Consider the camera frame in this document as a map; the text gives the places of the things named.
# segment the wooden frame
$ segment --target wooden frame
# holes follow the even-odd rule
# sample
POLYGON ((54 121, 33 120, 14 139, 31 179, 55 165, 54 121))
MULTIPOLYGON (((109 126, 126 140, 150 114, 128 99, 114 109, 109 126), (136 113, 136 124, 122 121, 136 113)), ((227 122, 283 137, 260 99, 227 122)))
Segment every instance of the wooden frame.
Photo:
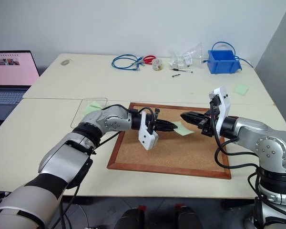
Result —
MULTIPOLYGON (((143 107, 157 107, 157 108, 169 108, 177 110, 195 110, 206 112, 207 108, 193 108, 185 106, 168 106, 168 105, 158 105, 158 104, 141 104, 141 103, 130 103, 129 108, 135 106, 143 107)), ((155 172, 155 173, 169 173, 169 174, 178 174, 178 175, 188 175, 188 176, 197 176, 197 177, 213 177, 213 178, 222 178, 222 179, 231 179, 231 173, 229 169, 223 169, 223 172, 211 171, 211 170, 200 170, 200 169, 187 169, 187 168, 178 168, 178 167, 164 167, 164 166, 153 166, 153 165, 141 165, 141 164, 126 164, 126 163, 117 163, 115 162, 119 149, 124 137, 124 133, 119 134, 118 139, 115 143, 115 146, 112 151, 112 155, 108 162, 108 169, 119 169, 119 170, 130 170, 130 171, 142 171, 142 172, 155 172)), ((228 166, 229 160, 227 155, 222 154, 223 164, 228 166)))

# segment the cork board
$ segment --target cork board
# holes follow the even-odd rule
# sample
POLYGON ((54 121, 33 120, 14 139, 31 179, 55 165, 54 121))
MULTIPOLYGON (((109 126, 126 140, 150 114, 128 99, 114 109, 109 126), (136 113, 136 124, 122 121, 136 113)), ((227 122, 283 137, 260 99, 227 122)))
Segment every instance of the cork board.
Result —
MULTIPOLYGON (((205 113, 207 108, 139 103, 130 103, 129 107, 139 110, 146 106, 153 110, 159 108, 159 119, 180 121, 194 133, 181 136, 175 131, 158 131, 157 145, 147 151, 138 141, 138 131, 121 132, 110 157, 108 169, 231 179, 230 170, 221 168, 214 160, 217 149, 215 139, 202 135, 197 126, 187 123, 180 117, 180 114, 188 111, 205 113)), ((224 165, 229 165, 226 155, 220 153, 218 159, 224 165)))

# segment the blue plastic bin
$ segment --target blue plastic bin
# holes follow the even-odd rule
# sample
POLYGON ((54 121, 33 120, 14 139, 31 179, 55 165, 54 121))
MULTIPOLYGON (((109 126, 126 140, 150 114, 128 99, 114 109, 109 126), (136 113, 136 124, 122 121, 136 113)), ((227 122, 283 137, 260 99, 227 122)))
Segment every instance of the blue plastic bin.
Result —
POLYGON ((242 69, 231 50, 209 50, 208 67, 211 74, 235 73, 242 69))

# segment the laptop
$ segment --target laptop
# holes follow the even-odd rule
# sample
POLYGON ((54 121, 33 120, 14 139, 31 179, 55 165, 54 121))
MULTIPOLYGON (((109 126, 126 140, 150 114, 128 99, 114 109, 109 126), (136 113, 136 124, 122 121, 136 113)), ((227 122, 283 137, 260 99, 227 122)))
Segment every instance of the laptop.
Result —
POLYGON ((0 51, 0 120, 6 119, 38 78, 30 51, 0 51))

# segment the laptop screen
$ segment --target laptop screen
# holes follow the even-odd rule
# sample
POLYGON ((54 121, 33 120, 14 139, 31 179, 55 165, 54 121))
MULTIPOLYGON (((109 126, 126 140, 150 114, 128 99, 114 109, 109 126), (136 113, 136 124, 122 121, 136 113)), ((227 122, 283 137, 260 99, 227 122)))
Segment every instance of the laptop screen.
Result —
POLYGON ((0 51, 0 88, 28 88, 38 78, 30 51, 0 51))

